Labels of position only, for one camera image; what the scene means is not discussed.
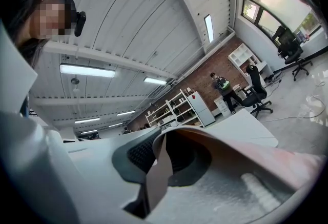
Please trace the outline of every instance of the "white floor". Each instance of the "white floor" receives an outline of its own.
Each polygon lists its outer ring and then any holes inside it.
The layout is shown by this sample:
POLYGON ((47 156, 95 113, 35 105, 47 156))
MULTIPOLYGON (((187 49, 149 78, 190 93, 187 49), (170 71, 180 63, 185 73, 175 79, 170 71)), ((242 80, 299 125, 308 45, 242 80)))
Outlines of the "white floor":
MULTIPOLYGON (((283 71, 280 84, 266 88, 268 95, 276 89, 265 100, 272 102, 269 107, 274 112, 271 114, 269 111, 261 111, 257 118, 278 139, 278 148, 322 155, 327 154, 328 150, 328 111, 325 109, 322 112, 328 99, 328 53, 313 59, 312 62, 313 66, 305 67, 310 73, 309 76, 306 76, 304 71, 300 71, 296 81, 293 81, 294 68, 290 68, 283 71), (320 82, 327 84, 316 87, 320 82), (312 95, 320 98, 324 105, 312 95)), ((222 115, 219 115, 213 124, 223 119, 222 115)))

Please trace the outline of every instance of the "office chair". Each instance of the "office chair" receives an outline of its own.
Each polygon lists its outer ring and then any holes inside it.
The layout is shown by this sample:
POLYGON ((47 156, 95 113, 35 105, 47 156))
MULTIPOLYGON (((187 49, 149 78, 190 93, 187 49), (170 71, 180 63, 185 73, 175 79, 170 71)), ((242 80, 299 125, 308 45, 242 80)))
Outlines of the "office chair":
POLYGON ((261 110, 268 110, 270 113, 273 113, 272 109, 265 107, 266 105, 271 105, 271 101, 262 103, 262 100, 267 97, 267 92, 261 85, 260 74, 257 67, 248 65, 246 72, 251 76, 253 85, 248 90, 242 89, 247 96, 247 98, 242 101, 243 106, 253 106, 255 109, 251 112, 251 114, 256 112, 256 118, 261 110))
POLYGON ((300 58, 303 53, 303 49, 300 47, 300 44, 297 38, 293 35, 290 29, 284 28, 283 26, 279 26, 276 33, 272 37, 272 40, 278 37, 279 41, 279 55, 281 55, 285 59, 285 65, 289 65, 292 63, 297 64, 297 68, 293 70, 294 81, 296 81, 296 76, 300 70, 304 70, 306 75, 309 75, 307 69, 304 68, 305 65, 313 63, 311 61, 305 61, 304 58, 300 58))

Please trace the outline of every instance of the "ceiling light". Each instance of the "ceiling light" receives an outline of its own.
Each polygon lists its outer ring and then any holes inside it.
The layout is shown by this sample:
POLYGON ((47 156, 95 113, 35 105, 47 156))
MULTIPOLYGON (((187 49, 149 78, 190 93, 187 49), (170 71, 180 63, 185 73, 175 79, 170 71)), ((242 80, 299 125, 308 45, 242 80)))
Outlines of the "ceiling light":
POLYGON ((102 76, 102 77, 114 77, 115 71, 107 70, 104 68, 94 68, 88 66, 61 64, 60 72, 62 74, 80 74, 80 75, 91 75, 91 76, 102 76))
POLYGON ((128 114, 133 114, 135 112, 134 111, 129 111, 129 112, 125 112, 125 113, 120 113, 120 114, 117 114, 117 115, 128 115, 128 114))
POLYGON ((75 121, 74 123, 80 124, 80 123, 86 123, 86 122, 91 122, 91 121, 97 121, 99 119, 100 119, 100 117, 97 117, 97 118, 91 118, 91 119, 85 119, 85 120, 75 121))
POLYGON ((166 81, 157 80, 150 77, 146 77, 143 81, 148 83, 158 84, 158 85, 166 85, 167 83, 166 81))
POLYGON ((122 124, 123 124, 123 122, 122 123, 119 123, 119 124, 111 125, 111 126, 109 126, 109 128, 115 127, 115 126, 119 126, 119 125, 122 125, 122 124))
POLYGON ((97 130, 91 130, 91 131, 82 132, 81 135, 89 134, 89 133, 93 133, 93 132, 97 132, 97 130))
POLYGON ((214 40, 212 19, 210 15, 206 16, 204 19, 205 19, 207 34, 209 36, 209 41, 211 42, 214 40))

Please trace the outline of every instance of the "backpack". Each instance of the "backpack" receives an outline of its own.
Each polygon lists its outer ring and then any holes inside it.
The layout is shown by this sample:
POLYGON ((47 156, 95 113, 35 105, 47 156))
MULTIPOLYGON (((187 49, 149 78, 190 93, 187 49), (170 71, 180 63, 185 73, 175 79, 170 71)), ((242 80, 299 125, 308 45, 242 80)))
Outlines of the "backpack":
POLYGON ((230 86, 230 82, 223 77, 219 77, 219 79, 216 81, 216 83, 217 83, 218 87, 222 90, 226 90, 230 86))

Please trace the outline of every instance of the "red brick wall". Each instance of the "red brick wall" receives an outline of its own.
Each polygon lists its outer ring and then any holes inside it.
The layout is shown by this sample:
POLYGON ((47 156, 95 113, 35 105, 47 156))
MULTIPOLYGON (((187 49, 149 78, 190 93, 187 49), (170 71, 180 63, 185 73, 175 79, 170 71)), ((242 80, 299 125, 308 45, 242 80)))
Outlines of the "red brick wall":
MULTIPOLYGON (((248 85, 246 80, 228 59, 228 55, 241 44, 242 40, 234 36, 194 72, 177 84, 169 93, 160 98, 156 104, 162 106, 166 99, 172 99, 180 92, 180 89, 184 90, 190 87, 198 91, 211 111, 215 110, 217 106, 213 101, 220 96, 220 93, 212 87, 212 80, 210 78, 212 72, 228 79, 232 86, 236 84, 240 84, 241 87, 248 85)), ((140 116, 128 124, 128 128, 138 130, 138 128, 143 127, 147 123, 145 117, 147 111, 152 112, 155 109, 155 107, 150 107, 145 110, 140 116)))

